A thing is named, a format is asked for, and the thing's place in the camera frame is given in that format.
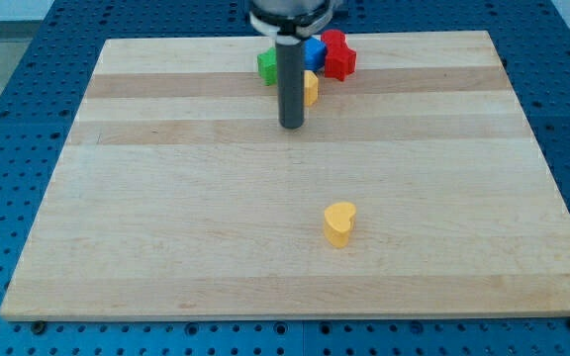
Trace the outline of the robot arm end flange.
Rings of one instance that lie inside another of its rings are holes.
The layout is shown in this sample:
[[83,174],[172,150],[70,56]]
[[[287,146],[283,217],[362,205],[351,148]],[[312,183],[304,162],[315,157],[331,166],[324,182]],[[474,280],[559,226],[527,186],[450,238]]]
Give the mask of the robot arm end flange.
[[261,34],[305,40],[333,18],[342,0],[250,0],[249,20]]

